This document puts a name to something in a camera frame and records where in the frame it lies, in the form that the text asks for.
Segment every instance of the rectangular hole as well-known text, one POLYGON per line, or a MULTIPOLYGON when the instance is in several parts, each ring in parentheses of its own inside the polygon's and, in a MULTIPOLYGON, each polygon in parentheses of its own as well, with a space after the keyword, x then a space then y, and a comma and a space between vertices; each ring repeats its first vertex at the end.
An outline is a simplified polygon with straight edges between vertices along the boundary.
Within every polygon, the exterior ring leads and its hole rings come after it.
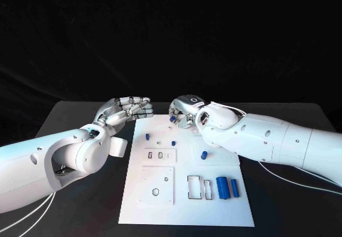
POLYGON ((206 199, 206 200, 212 200, 210 181, 209 181, 209 180, 204 180, 204 181, 203 181, 203 185, 204 185, 204 199, 206 199))
POLYGON ((202 199, 199 176, 187 176, 187 198, 202 199))

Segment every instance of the white cable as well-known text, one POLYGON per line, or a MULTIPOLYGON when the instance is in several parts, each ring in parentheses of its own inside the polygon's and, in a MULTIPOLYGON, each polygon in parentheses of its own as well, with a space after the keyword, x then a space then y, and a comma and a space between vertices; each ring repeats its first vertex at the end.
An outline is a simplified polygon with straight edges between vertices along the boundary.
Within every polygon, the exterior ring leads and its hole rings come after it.
POLYGON ((327 181, 329 183, 331 183, 331 184, 337 185, 339 187, 342 187, 342 186, 340 186, 337 183, 334 183, 331 180, 329 180, 329 179, 320 177, 318 175, 316 175, 316 174, 311 173, 310 171, 307 171, 307 170, 304 170, 304 169, 301 169, 301 168, 298 168, 298 167, 295 167, 295 166, 292 166, 292 167, 297 168, 298 170, 301 170, 303 172, 305 172, 307 174, 310 174, 310 175, 316 176, 317 178, 323 179, 323 180, 327 181))
POLYGON ((274 173, 265 168, 265 166, 261 164, 259 161, 258 161, 258 163, 259 163, 259 165, 262 166, 262 168, 264 168, 274 176, 277 176, 279 179, 285 180, 287 182, 290 182, 290 183, 292 183, 292 184, 295 184, 295 185, 298 185, 298 186, 303 186, 303 187, 305 187, 305 188, 317 189, 317 190, 321 190, 321 191, 326 191, 326 192, 330 192, 330 193, 334 193, 334 194, 342 195, 342 193, 339 193, 339 192, 334 192, 334 191, 327 190, 327 189, 320 189, 320 188, 316 188, 316 187, 305 186, 305 185, 303 185, 303 184, 298 184, 298 183, 295 183, 295 182, 292 182, 292 181, 284 179, 282 177, 279 177, 277 174, 274 174, 274 173))
POLYGON ((51 200, 50 200, 49 206, 46 207, 41 216, 38 217, 37 221, 34 222, 34 224, 31 225, 31 227, 27 229, 27 231, 25 231, 25 232, 24 232, 18 237, 21 237, 21 236, 23 236, 23 235, 30 231, 30 229, 34 227, 34 225, 36 225, 37 222, 40 221, 40 219, 41 219, 41 217, 43 217, 44 213, 47 212, 47 209, 49 209, 49 207, 50 207, 50 205, 51 205, 51 201, 53 201, 53 197, 54 197, 54 195, 56 195, 56 193, 53 193, 53 196, 51 196, 51 200))
POLYGON ((50 194, 49 197, 44 199, 44 201, 43 201, 43 203, 38 205, 38 207, 37 207, 17 222, 14 222, 10 226, 7 226, 5 228, 2 228, 2 229, 0 230, 0 233, 1 233, 2 231, 5 231, 11 226, 14 226, 18 222, 21 222, 21 221, 37 211, 37 209, 43 206, 43 204, 47 202, 47 200, 50 199, 50 197, 51 197, 51 194, 50 194))
POLYGON ((242 116, 246 115, 245 111, 241 110, 241 109, 238 109, 238 108, 235 108, 235 107, 230 107, 230 106, 222 105, 222 104, 219 104, 219 103, 216 103, 216 102, 213 102, 213 101, 212 101, 210 103, 215 103, 216 105, 219 105, 219 106, 222 106, 222 107, 226 107, 226 108, 229 108, 229 109, 236 110, 238 112, 241 112, 242 116))

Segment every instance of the black backdrop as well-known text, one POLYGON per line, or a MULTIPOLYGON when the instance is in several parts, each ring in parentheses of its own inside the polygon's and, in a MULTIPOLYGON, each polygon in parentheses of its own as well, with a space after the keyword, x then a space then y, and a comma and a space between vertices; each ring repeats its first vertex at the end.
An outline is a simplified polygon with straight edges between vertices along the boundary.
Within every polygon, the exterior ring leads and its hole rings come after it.
POLYGON ((216 102, 317 103, 340 130, 333 6, 282 14, 284 6, 262 7, 0 2, 1 145, 34 136, 59 100, 170 102, 189 93, 216 102))

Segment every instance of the dark gray table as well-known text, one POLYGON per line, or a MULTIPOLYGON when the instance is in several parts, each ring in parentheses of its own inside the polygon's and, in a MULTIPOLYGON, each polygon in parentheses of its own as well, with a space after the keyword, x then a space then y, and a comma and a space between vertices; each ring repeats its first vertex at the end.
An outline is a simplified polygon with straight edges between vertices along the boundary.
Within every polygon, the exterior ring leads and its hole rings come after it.
MULTIPOLYGON (((333 131, 316 104, 228 103, 246 113, 277 117, 297 125, 333 131)), ((59 102, 44 121, 37 137, 79 128, 90 123, 102 102, 59 102)), ((165 114, 168 103, 152 103, 154 114, 165 114)), ((73 182, 56 197, 27 237, 89 236, 334 236, 340 232, 342 196, 303 188, 272 176, 259 164, 242 157, 241 171, 255 228, 157 226, 118 224, 118 214, 128 166, 134 122, 127 123, 118 137, 128 140, 125 156, 108 157, 102 169, 73 182)), ((285 165, 265 164, 284 178, 342 192, 334 185, 285 165)), ((20 219, 41 203, 0 214, 0 229, 20 219)), ((1 236, 18 236, 36 222, 38 210, 1 236)))

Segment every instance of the robotic arm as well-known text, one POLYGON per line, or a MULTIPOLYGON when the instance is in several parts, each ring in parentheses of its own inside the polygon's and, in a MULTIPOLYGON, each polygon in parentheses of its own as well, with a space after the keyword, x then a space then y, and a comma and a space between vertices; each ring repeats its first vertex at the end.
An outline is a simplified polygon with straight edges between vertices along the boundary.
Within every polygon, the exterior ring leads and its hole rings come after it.
POLYGON ((127 141, 112 137, 127 121, 152 116, 150 99, 111 99, 79 129, 0 148, 0 213, 11 211, 95 173, 108 155, 122 157, 127 141), (53 171, 51 159, 64 167, 53 171))
POLYGON ((342 134, 297 126, 268 116, 245 114, 215 102, 204 103, 194 95, 173 100, 168 115, 177 127, 197 127, 212 147, 223 147, 255 161, 303 168, 342 186, 342 134))

